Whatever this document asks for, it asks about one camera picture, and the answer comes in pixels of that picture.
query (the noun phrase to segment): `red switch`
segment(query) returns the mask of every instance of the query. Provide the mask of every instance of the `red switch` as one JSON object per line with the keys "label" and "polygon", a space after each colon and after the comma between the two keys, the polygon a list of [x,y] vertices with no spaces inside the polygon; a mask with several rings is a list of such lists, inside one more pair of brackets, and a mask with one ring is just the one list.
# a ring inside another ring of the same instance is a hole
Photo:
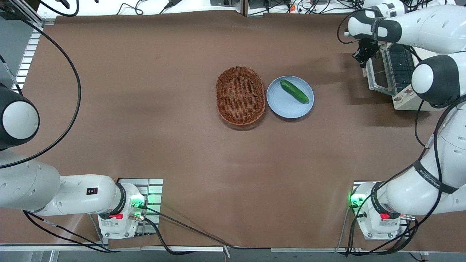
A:
{"label": "red switch", "polygon": [[382,213],[382,214],[380,214],[380,218],[381,218],[381,219],[389,219],[389,218],[390,218],[390,215],[387,214],[387,213]]}
{"label": "red switch", "polygon": [[123,214],[109,215],[109,217],[114,217],[116,219],[123,219]]}

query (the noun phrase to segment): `brown basket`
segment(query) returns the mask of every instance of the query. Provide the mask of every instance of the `brown basket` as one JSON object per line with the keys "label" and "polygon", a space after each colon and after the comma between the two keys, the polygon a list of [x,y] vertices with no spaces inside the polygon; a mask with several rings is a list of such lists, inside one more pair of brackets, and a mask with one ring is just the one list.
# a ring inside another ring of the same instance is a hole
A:
{"label": "brown basket", "polygon": [[244,66],[228,68],[217,79],[217,110],[230,124],[243,126],[265,110],[264,84],[256,71]]}

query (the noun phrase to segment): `green cucumber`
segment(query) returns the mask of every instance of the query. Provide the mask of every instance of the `green cucumber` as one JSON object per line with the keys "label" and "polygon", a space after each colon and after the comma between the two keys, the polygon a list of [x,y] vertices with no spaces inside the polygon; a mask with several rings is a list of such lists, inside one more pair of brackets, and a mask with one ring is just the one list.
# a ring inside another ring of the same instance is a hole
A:
{"label": "green cucumber", "polygon": [[309,98],[304,94],[299,88],[290,83],[288,80],[280,81],[281,87],[288,93],[290,93],[294,98],[296,98],[301,103],[309,102]]}

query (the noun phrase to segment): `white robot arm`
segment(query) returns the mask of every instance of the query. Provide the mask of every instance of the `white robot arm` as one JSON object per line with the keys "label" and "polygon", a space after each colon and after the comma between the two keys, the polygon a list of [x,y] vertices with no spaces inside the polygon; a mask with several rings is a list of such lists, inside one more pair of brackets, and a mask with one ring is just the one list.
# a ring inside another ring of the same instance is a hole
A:
{"label": "white robot arm", "polygon": [[[39,129],[39,113],[25,97],[0,86],[0,165],[25,157],[9,148],[31,140]],[[37,160],[0,169],[0,207],[36,215],[98,214],[102,235],[133,237],[144,196],[129,183],[94,174],[60,176]]]}
{"label": "white robot arm", "polygon": [[[386,0],[389,3],[398,0]],[[399,4],[369,7],[352,14],[347,33],[424,48],[439,55],[420,62],[412,75],[416,94],[435,108],[444,108],[466,96],[466,8],[454,5],[426,7],[408,14]],[[452,110],[437,135],[442,182],[435,153],[429,149],[413,167],[385,186],[363,183],[352,204],[371,195],[361,207],[360,228],[367,239],[390,239],[400,232],[400,215],[425,215],[442,192],[435,213],[466,210],[466,103]]]}

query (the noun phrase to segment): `plate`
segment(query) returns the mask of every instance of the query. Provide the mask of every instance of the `plate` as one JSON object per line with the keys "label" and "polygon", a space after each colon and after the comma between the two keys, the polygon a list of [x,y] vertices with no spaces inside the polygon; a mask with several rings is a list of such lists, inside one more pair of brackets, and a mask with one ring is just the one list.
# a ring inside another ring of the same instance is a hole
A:
{"label": "plate", "polygon": [[[309,102],[301,103],[280,85],[281,80],[288,80],[306,94]],[[270,108],[279,116],[298,118],[306,115],[314,105],[314,93],[306,81],[297,76],[281,76],[270,83],[267,89],[267,102]]]}

